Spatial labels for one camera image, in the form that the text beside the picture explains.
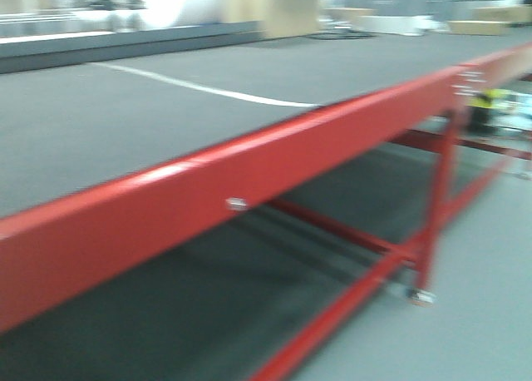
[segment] table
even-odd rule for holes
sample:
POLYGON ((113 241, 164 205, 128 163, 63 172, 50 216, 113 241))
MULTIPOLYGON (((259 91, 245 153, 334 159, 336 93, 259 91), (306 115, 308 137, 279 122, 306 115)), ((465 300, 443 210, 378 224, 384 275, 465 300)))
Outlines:
POLYGON ((520 45, 529 31, 296 38, 2 75, 10 115, 0 290, 10 310, 1 330, 266 201, 383 257, 253 379, 292 371, 405 263, 419 270, 412 297, 426 303, 441 227, 506 163, 448 198, 454 147, 474 145, 458 139, 468 88, 529 73, 532 48, 520 45), (442 113, 450 119, 443 137, 409 131, 442 113), (427 223, 406 242, 272 200, 389 140, 441 154, 427 223))

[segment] red metal frame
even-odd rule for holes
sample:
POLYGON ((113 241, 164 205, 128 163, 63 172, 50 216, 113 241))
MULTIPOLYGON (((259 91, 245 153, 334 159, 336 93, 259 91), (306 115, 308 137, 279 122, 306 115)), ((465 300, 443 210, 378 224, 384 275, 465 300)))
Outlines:
MULTIPOLYGON (((383 253, 361 280, 251 379, 285 378, 401 266, 414 264, 419 270, 416 286, 426 287, 441 227, 495 177, 508 159, 486 171, 457 197, 449 197, 455 145, 467 103, 453 86, 463 81, 464 71, 475 70, 483 73, 485 88, 494 87, 528 74, 531 64, 532 44, 498 52, 400 86, 319 108, 1 219, 0 297, 4 309, 0 311, 0 332, 230 219, 235 216, 226 205, 230 197, 242 198, 249 208, 254 207, 383 141, 396 139, 440 153, 427 222, 398 245, 293 204, 271 201, 278 209, 383 253), (444 112, 450 114, 444 136, 431 138, 411 131, 398 138, 416 123, 444 112)), ((501 153, 523 157, 518 151, 501 153)))
MULTIPOLYGON (((402 146, 409 146, 412 148, 418 148, 424 151, 438 152, 439 140, 441 134, 437 134, 431 131, 423 130, 409 130, 399 137, 391 140, 394 144, 400 144, 402 146)), ((457 138, 456 144, 459 146, 467 146, 469 148, 475 148, 477 150, 493 152, 495 154, 508 155, 508 148, 505 146, 496 146, 490 144, 487 141, 478 141, 470 138, 457 138)), ((532 160, 532 151, 513 150, 515 157, 520 159, 532 160)))

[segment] gray tabletop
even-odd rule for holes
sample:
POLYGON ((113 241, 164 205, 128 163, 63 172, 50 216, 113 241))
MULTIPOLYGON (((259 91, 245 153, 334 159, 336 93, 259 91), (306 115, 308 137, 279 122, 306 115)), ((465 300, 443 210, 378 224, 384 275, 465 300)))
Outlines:
POLYGON ((323 105, 529 41, 530 28, 505 37, 301 37, 108 62, 132 72, 85 64, 0 75, 0 217, 307 110, 235 92, 323 105))

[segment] yellow object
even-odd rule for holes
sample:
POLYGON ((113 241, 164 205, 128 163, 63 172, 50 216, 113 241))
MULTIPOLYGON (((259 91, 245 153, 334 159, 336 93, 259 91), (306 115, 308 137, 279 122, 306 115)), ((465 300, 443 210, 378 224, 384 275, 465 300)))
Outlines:
POLYGON ((504 98, 505 96, 508 96, 509 93, 510 92, 508 90, 502 90, 500 88, 486 90, 482 93, 482 95, 473 98, 471 100, 470 106, 491 109, 494 107, 495 100, 504 98))

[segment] cardboard box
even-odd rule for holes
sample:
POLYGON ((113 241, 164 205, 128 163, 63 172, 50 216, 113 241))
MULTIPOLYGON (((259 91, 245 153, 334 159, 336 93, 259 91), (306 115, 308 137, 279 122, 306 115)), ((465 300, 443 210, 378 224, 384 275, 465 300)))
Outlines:
POLYGON ((0 0, 0 14, 37 13, 38 0, 0 0))
POLYGON ((334 20, 356 25, 360 17, 377 15, 377 10, 371 8, 329 8, 327 13, 334 20))
POLYGON ((451 33, 477 36, 501 36, 508 32, 509 23, 492 21, 452 21, 448 22, 451 33))
POLYGON ((514 5, 510 7, 482 7, 474 11, 478 21, 496 21, 510 23, 532 22, 532 6, 514 5))
POLYGON ((319 30, 319 0, 222 0, 222 22, 260 21, 266 38, 319 30))

